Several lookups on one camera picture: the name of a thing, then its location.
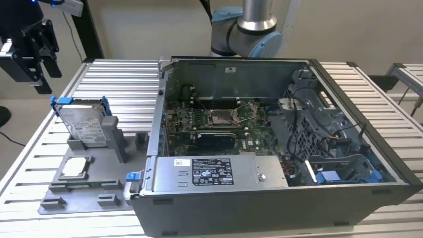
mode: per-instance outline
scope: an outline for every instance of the warning label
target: warning label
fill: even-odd
[[[99,123],[75,122],[71,125],[82,143],[105,142]]]
[[[233,185],[230,159],[193,159],[192,184],[194,186]]]

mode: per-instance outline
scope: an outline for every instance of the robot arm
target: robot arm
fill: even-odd
[[[42,0],[59,5],[61,1]],[[26,82],[38,94],[50,94],[41,62],[51,78],[59,78],[57,66],[58,44],[49,20],[34,0],[0,0],[0,67],[15,82]]]
[[[242,5],[213,12],[212,55],[273,57],[281,46],[281,34],[274,31],[273,0],[244,0]]]

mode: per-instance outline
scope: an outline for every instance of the sticker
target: sticker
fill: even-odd
[[[230,68],[225,68],[224,69],[225,73],[236,73],[236,68],[230,67]]]
[[[194,186],[233,185],[230,159],[193,159],[192,184]]]
[[[173,166],[190,166],[189,159],[174,159]]]
[[[74,122],[71,126],[82,143],[105,142],[98,122]]]

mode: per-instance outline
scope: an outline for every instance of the cable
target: cable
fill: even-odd
[[[69,30],[70,30],[71,41],[73,41],[73,45],[74,45],[74,48],[75,48],[75,51],[77,51],[77,54],[78,54],[79,63],[82,63],[81,55],[79,55],[79,52],[78,52],[78,48],[77,48],[77,46],[75,46],[75,41],[74,41],[74,37],[73,37],[71,27],[70,27],[70,24],[69,24],[69,22],[67,22],[65,13],[63,13],[63,12],[61,12],[61,13],[62,13],[62,15],[63,15],[63,18],[65,18],[65,21],[66,21],[66,24],[67,24],[67,27],[69,27]]]
[[[2,136],[7,139],[7,141],[9,141],[9,142],[14,143],[15,145],[19,145],[19,146],[25,147],[25,145],[23,145],[23,144],[21,144],[21,143],[18,143],[18,142],[13,141],[13,140],[7,137],[7,135],[6,135],[6,134],[3,134],[1,131],[0,131],[0,135],[2,135]]]
[[[406,88],[406,90],[404,91],[404,94],[402,94],[402,96],[401,96],[401,98],[400,98],[400,100],[398,100],[398,102],[397,102],[397,105],[400,105],[400,103],[401,103],[401,101],[402,101],[402,99],[404,99],[404,96],[405,96],[408,90],[409,90],[409,88]]]
[[[410,111],[410,114],[409,114],[410,117],[414,115],[416,110],[417,110],[417,108],[412,108],[412,111]]]
[[[360,130],[358,133],[357,133],[357,140],[358,140],[358,142],[361,143],[362,133],[364,133],[364,130],[365,130],[365,127],[366,127],[366,124],[362,123],[362,122],[358,122],[357,124],[354,124],[354,125],[352,125],[352,126],[348,126],[346,128],[338,129],[337,131],[333,132],[332,136],[336,136],[336,134],[337,134],[340,131],[348,130],[348,129],[356,127],[357,125],[361,125],[361,126],[362,126],[362,127],[361,127],[361,130]]]
[[[296,132],[296,129],[297,129],[297,108],[296,108],[296,103],[294,103],[294,94],[297,91],[302,90],[302,89],[310,89],[309,87],[301,87],[301,88],[297,88],[293,93],[290,94],[289,96],[289,99],[292,100],[292,105],[293,105],[293,122],[292,122],[292,132],[290,132],[290,136],[288,138],[288,141],[285,143],[285,150],[286,152],[289,153],[290,155],[290,159],[294,160],[294,159],[298,159],[294,152],[292,153],[290,151],[290,142],[292,142],[292,138],[293,138],[293,135],[294,135],[294,132]]]
[[[210,3],[208,0],[198,0],[202,8],[204,8],[204,11],[206,13],[206,16],[209,18],[209,22],[212,23],[212,12],[210,12]]]

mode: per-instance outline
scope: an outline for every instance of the floor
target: floor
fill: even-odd
[[[0,128],[11,140],[26,144],[47,111],[49,105],[45,99],[0,99],[0,105],[11,111],[10,121]],[[13,164],[22,147],[9,142],[0,135],[0,179]]]

